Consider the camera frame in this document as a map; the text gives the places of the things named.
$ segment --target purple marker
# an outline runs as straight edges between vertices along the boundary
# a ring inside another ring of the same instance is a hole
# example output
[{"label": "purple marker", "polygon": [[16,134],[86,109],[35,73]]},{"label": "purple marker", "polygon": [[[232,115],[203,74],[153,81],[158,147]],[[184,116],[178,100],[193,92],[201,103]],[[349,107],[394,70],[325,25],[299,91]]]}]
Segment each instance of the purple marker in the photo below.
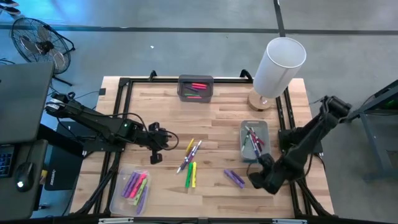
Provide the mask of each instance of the purple marker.
[{"label": "purple marker", "polygon": [[230,172],[240,181],[240,183],[244,184],[243,179],[238,174],[236,174],[233,170],[230,170]]},{"label": "purple marker", "polygon": [[241,183],[232,173],[231,171],[225,169],[224,173],[231,179],[233,180],[233,182],[235,182],[235,184],[237,184],[241,189],[244,188],[244,184]]},{"label": "purple marker", "polygon": [[137,215],[141,214],[142,208],[144,206],[145,197],[147,195],[147,188],[148,188],[148,186],[145,186],[144,190],[142,191],[141,199],[140,199],[139,204],[137,206],[137,212],[136,212]]},{"label": "purple marker", "polygon": [[129,190],[129,186],[131,184],[131,181],[133,180],[133,178],[136,176],[136,172],[133,172],[130,176],[130,179],[127,181],[126,186],[124,186],[124,189],[122,191],[122,196],[124,197],[124,195],[126,194],[126,191]]},{"label": "purple marker", "polygon": [[126,193],[123,195],[123,197],[128,198],[128,197],[130,196],[130,194],[131,194],[131,192],[132,192],[132,190],[133,190],[133,188],[134,188],[134,185],[136,184],[136,182],[137,182],[137,180],[138,180],[138,178],[139,178],[140,176],[141,176],[140,174],[136,173],[136,175],[134,176],[134,178],[131,180],[131,183],[130,183],[130,185],[129,185],[129,188],[126,190]]}]

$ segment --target concrete floor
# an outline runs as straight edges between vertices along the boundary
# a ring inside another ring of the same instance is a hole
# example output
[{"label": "concrete floor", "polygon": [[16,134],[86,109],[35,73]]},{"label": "concrete floor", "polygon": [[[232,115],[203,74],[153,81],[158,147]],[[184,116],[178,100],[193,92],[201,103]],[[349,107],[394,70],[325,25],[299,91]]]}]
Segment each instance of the concrete floor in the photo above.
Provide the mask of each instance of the concrete floor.
[{"label": "concrete floor", "polygon": [[[216,27],[276,29],[271,0],[21,0],[26,17],[49,24],[115,27]],[[280,0],[286,29],[397,30],[394,0]],[[13,18],[2,13],[0,23]],[[171,32],[61,32],[74,41],[72,64],[60,75],[73,84],[54,82],[61,92],[82,95],[98,90],[105,75],[205,74],[238,76],[243,68],[255,74],[267,43],[278,34]],[[398,36],[288,35],[307,50],[297,74],[304,78],[309,101],[336,95],[358,107],[369,95],[397,79]],[[8,30],[0,30],[0,58],[17,63]],[[98,96],[81,98],[94,106]],[[319,105],[312,105],[318,113]],[[56,120],[42,122],[54,128]],[[324,140],[326,176],[335,213],[361,220],[398,222],[398,182],[365,183],[362,176],[376,170],[361,123],[342,124]],[[70,192],[45,192],[48,210],[34,217],[60,215]]]}]

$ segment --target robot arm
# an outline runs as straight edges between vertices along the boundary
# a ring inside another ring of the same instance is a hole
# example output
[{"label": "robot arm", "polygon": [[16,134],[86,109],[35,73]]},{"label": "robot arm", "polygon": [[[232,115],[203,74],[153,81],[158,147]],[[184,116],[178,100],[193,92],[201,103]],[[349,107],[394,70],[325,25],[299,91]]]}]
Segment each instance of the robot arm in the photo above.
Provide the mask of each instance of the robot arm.
[{"label": "robot arm", "polygon": [[304,177],[303,168],[308,155],[348,115],[350,108],[351,105],[335,96],[325,96],[320,113],[308,124],[302,128],[281,131],[280,147],[285,153],[276,162],[269,154],[258,159],[263,170],[249,175],[253,186],[276,194],[285,180],[299,180]]},{"label": "robot arm", "polygon": [[162,161],[161,154],[157,152],[168,147],[170,136],[166,129],[160,128],[159,123],[149,125],[146,130],[143,124],[131,119],[110,117],[87,108],[74,100],[74,96],[74,93],[53,93],[45,110],[56,118],[71,118],[97,133],[93,139],[84,141],[86,151],[118,152],[124,150],[124,144],[129,142],[148,147],[152,151],[152,164]]}]

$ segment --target wooden table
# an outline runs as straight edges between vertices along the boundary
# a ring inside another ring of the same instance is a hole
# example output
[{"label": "wooden table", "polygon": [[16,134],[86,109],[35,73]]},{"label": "wooden table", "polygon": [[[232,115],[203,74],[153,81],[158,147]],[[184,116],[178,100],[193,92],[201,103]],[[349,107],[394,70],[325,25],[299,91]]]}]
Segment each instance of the wooden table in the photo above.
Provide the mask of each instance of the wooden table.
[{"label": "wooden table", "polygon": [[[104,77],[96,110],[112,114],[120,77]],[[244,119],[261,119],[269,125],[271,154],[280,156],[277,132],[280,128],[276,103],[264,112],[253,111],[246,103],[250,84],[215,84],[211,103],[184,103],[177,96],[176,83],[135,83],[129,112],[142,116],[146,125],[155,121],[180,138],[172,151],[161,151],[163,162],[151,165],[150,151],[128,144],[120,165],[135,164],[152,176],[145,217],[225,217],[275,218],[293,217],[292,199],[288,185],[276,195],[255,189],[246,177],[248,164],[242,163],[239,151],[239,125]],[[303,126],[311,120],[310,107],[303,79],[295,78],[289,85],[295,123]],[[126,91],[121,102],[123,109]],[[197,162],[197,187],[185,188],[186,172],[177,175],[185,149],[191,140],[202,140],[194,161]],[[104,153],[96,152],[83,161],[71,212],[81,208],[98,185]],[[246,182],[239,189],[224,176],[224,169],[233,169]],[[325,209],[333,213],[328,184],[321,162],[313,158],[307,183]],[[103,205],[108,198],[104,191]],[[304,211],[302,194],[298,188],[300,208]]]}]

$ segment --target black cable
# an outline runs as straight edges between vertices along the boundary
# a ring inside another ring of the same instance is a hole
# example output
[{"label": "black cable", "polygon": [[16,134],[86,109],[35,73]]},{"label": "black cable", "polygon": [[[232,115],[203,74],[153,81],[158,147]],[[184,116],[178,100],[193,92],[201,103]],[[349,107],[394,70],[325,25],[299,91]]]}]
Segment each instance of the black cable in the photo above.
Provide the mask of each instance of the black cable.
[{"label": "black cable", "polygon": [[25,161],[25,162],[27,162],[27,160],[29,159],[30,153],[32,152],[32,149],[33,149],[33,145],[34,145],[34,144],[35,144],[35,142],[32,142],[32,144],[30,145],[29,152],[27,153],[26,161]]},{"label": "black cable", "polygon": [[249,176],[249,169],[250,169],[250,167],[251,167],[253,164],[255,164],[255,162],[252,162],[252,163],[250,163],[250,164],[248,165],[248,168],[246,169],[246,176],[248,177],[248,179],[250,180],[250,182],[254,183],[254,184],[257,185],[257,186],[262,186],[262,184],[259,184],[259,183],[257,183],[256,181],[253,181],[252,178],[250,178],[250,176]]},{"label": "black cable", "polygon": [[58,124],[60,124],[63,128],[65,128],[65,129],[75,138],[75,140],[76,140],[77,142],[81,143],[81,141],[79,141],[79,139],[77,138],[77,136],[76,136],[71,130],[69,130],[67,127],[65,127],[65,125],[63,125],[63,124],[61,123],[61,121],[60,121],[59,118],[56,118],[56,119],[57,119],[57,121],[58,121]]},{"label": "black cable", "polygon": [[69,205],[70,205],[70,203],[72,202],[73,195],[74,195],[74,193],[72,192],[72,195],[71,195],[70,198],[69,198],[67,207],[66,207],[66,208],[64,209],[64,211],[62,212],[62,216],[64,216],[65,213],[67,212],[67,210],[68,210],[68,208],[69,208]]},{"label": "black cable", "polygon": [[0,61],[2,61],[2,62],[8,62],[8,63],[11,63],[11,64],[15,65],[14,62],[10,62],[10,61],[6,60],[6,58],[2,58],[2,59],[0,59]]},{"label": "black cable", "polygon": [[316,156],[317,158],[319,158],[319,160],[321,160],[321,163],[322,163],[322,165],[323,165],[323,170],[326,170],[325,163],[324,163],[322,157],[319,155],[319,153],[315,153],[315,156]]},{"label": "black cable", "polygon": [[92,92],[86,93],[86,94],[84,94],[84,95],[75,97],[74,99],[76,100],[76,99],[82,98],[82,97],[84,97],[84,96],[87,96],[87,95],[89,95],[89,94],[92,94],[92,93],[99,93],[99,92],[100,92],[100,91],[92,91]]},{"label": "black cable", "polygon": [[164,148],[163,146],[161,146],[161,145],[149,134],[149,131],[148,131],[148,129],[147,129],[147,126],[145,125],[144,120],[143,120],[138,114],[136,114],[136,113],[130,113],[130,112],[128,112],[128,113],[117,113],[117,114],[94,114],[94,113],[87,112],[87,111],[85,111],[85,110],[82,109],[82,108],[77,108],[76,106],[67,105],[67,104],[65,104],[65,103],[53,103],[53,102],[48,102],[48,103],[46,103],[46,105],[63,105],[63,106],[69,106],[69,107],[74,108],[74,109],[76,109],[76,110],[80,110],[81,113],[86,113],[86,114],[90,114],[90,115],[93,115],[93,116],[99,116],[99,117],[110,117],[110,116],[119,116],[119,115],[134,115],[134,116],[138,117],[138,119],[141,121],[141,123],[142,123],[142,125],[143,125],[143,127],[144,127],[144,129],[145,129],[145,132],[147,133],[147,135],[148,135],[148,136],[149,136],[161,149],[164,149],[164,150],[166,150],[166,151],[169,151],[169,150],[175,149],[175,148],[178,146],[178,144],[180,143],[180,139],[178,138],[178,136],[177,136],[175,133],[173,133],[173,132],[171,132],[171,131],[168,131],[168,130],[165,130],[166,133],[170,133],[170,134],[172,134],[172,135],[175,136],[175,138],[177,139],[177,143],[176,143],[173,147],[171,147],[171,148],[169,148],[169,149],[166,149],[166,148]]}]

